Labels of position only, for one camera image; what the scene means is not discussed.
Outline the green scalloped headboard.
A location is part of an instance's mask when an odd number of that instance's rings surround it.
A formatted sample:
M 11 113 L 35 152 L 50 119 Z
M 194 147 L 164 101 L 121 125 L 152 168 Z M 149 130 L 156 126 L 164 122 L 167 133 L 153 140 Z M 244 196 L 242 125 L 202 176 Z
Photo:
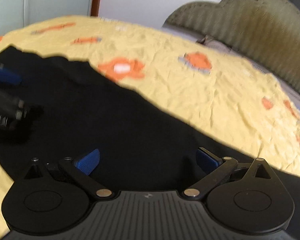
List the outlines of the green scalloped headboard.
M 223 42 L 300 94 L 300 10 L 289 0 L 195 1 L 165 23 Z

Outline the yellow floral bedsheet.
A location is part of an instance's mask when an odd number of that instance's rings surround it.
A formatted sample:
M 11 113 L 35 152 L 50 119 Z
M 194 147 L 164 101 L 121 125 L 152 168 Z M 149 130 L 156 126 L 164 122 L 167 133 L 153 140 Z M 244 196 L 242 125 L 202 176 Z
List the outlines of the yellow floral bedsheet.
M 248 157 L 300 178 L 300 114 L 271 74 L 246 59 L 137 24 L 63 16 L 0 36 L 41 58 L 86 62 L 118 86 Z M 14 180 L 0 164 L 1 203 Z

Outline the black pants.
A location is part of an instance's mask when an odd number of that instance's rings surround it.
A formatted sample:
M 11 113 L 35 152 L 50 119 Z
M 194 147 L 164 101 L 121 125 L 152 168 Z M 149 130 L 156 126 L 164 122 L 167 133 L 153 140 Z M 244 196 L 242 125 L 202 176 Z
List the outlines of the black pants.
M 0 130 L 0 164 L 14 182 L 1 209 L 6 239 L 300 239 L 300 178 L 248 157 L 86 62 L 8 47 L 0 62 L 27 106 Z M 203 147 L 223 163 L 205 174 Z M 74 160 L 95 149 L 86 176 Z

